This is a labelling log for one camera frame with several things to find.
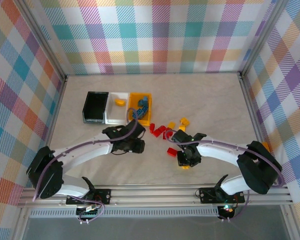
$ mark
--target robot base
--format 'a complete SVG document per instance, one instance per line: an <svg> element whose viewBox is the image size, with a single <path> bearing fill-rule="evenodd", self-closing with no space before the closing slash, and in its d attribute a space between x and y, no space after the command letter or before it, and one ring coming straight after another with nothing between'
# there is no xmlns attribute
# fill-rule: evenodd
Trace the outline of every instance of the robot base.
<svg viewBox="0 0 300 240"><path fill-rule="evenodd" d="M199 188L199 197L202 204L243 204L245 202L245 196L242 191L229 195L225 201L219 200L213 187Z"/></svg>

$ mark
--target metal bracket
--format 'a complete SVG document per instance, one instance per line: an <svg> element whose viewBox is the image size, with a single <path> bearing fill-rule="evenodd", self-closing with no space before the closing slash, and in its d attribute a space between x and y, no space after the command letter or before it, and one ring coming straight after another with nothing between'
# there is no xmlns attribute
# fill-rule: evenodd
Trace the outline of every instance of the metal bracket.
<svg viewBox="0 0 300 240"><path fill-rule="evenodd" d="M104 205L109 205L111 200L111 189L94 189L93 196L95 201L100 201ZM89 203L85 201L79 201L71 196L66 197L65 205L87 205Z"/></svg>
<svg viewBox="0 0 300 240"><path fill-rule="evenodd" d="M216 196L216 190L214 187L202 187L199 188L199 197L201 204L243 204L245 202L245 196L243 192L238 192L234 195L228 196L226 201L218 200Z"/></svg>

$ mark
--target vent grille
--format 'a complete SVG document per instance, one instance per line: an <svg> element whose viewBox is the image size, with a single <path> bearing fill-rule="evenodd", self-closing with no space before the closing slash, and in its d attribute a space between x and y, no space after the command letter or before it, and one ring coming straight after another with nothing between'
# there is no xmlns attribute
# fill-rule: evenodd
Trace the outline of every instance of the vent grille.
<svg viewBox="0 0 300 240"><path fill-rule="evenodd" d="M31 218L69 218L76 215L76 208L34 208ZM104 218L115 217L214 217L218 215L218 207L106 207L102 215Z"/></svg>
<svg viewBox="0 0 300 240"><path fill-rule="evenodd" d="M215 216L217 207L122 207L108 208L104 217L189 217Z"/></svg>
<svg viewBox="0 0 300 240"><path fill-rule="evenodd" d="M76 207L36 207L31 210L31 218L68 218L76 215Z"/></svg>

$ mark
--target black mount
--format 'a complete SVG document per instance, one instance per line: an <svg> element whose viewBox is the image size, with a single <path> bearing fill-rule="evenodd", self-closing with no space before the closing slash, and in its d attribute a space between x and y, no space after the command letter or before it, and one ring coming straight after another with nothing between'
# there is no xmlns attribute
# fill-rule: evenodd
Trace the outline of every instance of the black mount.
<svg viewBox="0 0 300 240"><path fill-rule="evenodd" d="M102 133L106 134L110 139L122 137L126 135L129 131L131 131L134 124L135 124L135 120L132 120L126 126L122 125L122 126L107 127L102 131ZM113 144L112 152L117 150L122 150L124 152L129 152L129 153L139 153L139 154L142 153L145 149L145 141L138 138L138 136L145 131L146 129L138 123L136 129L129 137L119 141L111 141L111 143ZM37 187L38 180L42 171L44 170L46 165L54 158L54 152L55 151L50 150L48 146L44 146L40 148L37 154L35 155L32 163L30 164L29 168L27 169L26 174L28 175L32 185L35 188ZM64 183L62 179L63 177L62 165L63 165L62 161L55 160L45 172L41 182L41 186L38 191L38 196L41 199L50 198L61 189L61 186ZM95 189L95 190L99 190L98 192L99 196L101 196L103 194L102 191L104 191L104 189Z"/></svg>
<svg viewBox="0 0 300 240"><path fill-rule="evenodd" d="M111 189L96 189L95 186L91 183L91 181L85 176L82 177L83 180L88 184L89 191L86 195L82 197L84 200L94 200L102 202L104 205L109 205L111 200ZM80 201L77 199L68 196L65 201L66 205L89 205L93 203L89 203L86 201Z"/></svg>
<svg viewBox="0 0 300 240"><path fill-rule="evenodd" d="M130 132L134 127L135 122L136 120L133 119L126 126L110 126L104 129L102 133L106 134L110 139L119 138ZM136 129L130 136L119 141L111 142L113 143L111 152L122 150L126 153L129 152L141 154L145 149L145 141L141 140L141 138L138 138L138 136L144 133L145 131L146 129L140 123L137 123Z"/></svg>
<svg viewBox="0 0 300 240"><path fill-rule="evenodd" d="M281 165L261 142L252 141L247 147L249 150L268 159L280 172L282 171ZM244 154L239 155L236 162L238 163L245 183L258 194L267 194L278 178L278 173L268 163L262 159L258 159L254 154L247 151L245 151Z"/></svg>
<svg viewBox="0 0 300 240"><path fill-rule="evenodd" d="M202 204L243 204L245 202L245 196L242 191L234 195L228 195L223 191L221 183L227 176L224 175L215 187L199 188L199 197Z"/></svg>
<svg viewBox="0 0 300 240"><path fill-rule="evenodd" d="M194 137L186 134L182 130L178 130L173 137L171 138L176 144L186 143L191 141L200 141L202 138L206 137L206 134L197 133ZM199 143L191 143L187 145L178 145L182 151L177 152L178 165L180 167L190 166L194 167L195 165L201 163L201 155L198 152L197 146Z"/></svg>
<svg viewBox="0 0 300 240"><path fill-rule="evenodd" d="M39 149L35 155L32 163L26 171L32 185L36 188L39 177L46 167L46 165L54 158L54 152L48 146ZM45 172L41 186L38 191L38 196L41 199L47 199L55 195L64 183L62 180L63 175L63 162L54 161Z"/></svg>

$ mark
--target yellow object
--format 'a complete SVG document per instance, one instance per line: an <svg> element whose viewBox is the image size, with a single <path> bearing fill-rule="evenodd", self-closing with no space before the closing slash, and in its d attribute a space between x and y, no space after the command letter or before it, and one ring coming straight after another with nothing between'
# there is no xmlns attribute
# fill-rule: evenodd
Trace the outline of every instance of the yellow object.
<svg viewBox="0 0 300 240"><path fill-rule="evenodd" d="M262 142L262 145L268 150L268 152L270 152L269 145L266 141Z"/></svg>
<svg viewBox="0 0 300 240"><path fill-rule="evenodd" d="M173 121L169 122L169 124L168 124L168 128L169 128L169 129L174 129L175 126L176 126L176 123L173 122Z"/></svg>
<svg viewBox="0 0 300 240"><path fill-rule="evenodd" d="M116 98L114 100L114 102L115 102L115 105L120 106L120 107L123 107L126 105L126 100L124 100L124 99Z"/></svg>
<svg viewBox="0 0 300 240"><path fill-rule="evenodd" d="M189 120L186 119L185 117L181 118L180 122L185 126L188 126L190 124Z"/></svg>
<svg viewBox="0 0 300 240"><path fill-rule="evenodd" d="M179 126L179 129L182 130L182 131L184 131L184 132L186 132L186 126L183 125L183 124L181 124L181 125Z"/></svg>
<svg viewBox="0 0 300 240"><path fill-rule="evenodd" d="M135 110L138 110L140 108L138 106L138 102L140 99L144 99L144 97L148 97L148 111L143 116L143 118L139 119L138 121L143 126L150 126L151 104L152 104L151 93L130 92L128 109L134 108ZM133 120L132 113L133 111L130 111L129 118L128 118L129 121Z"/></svg>

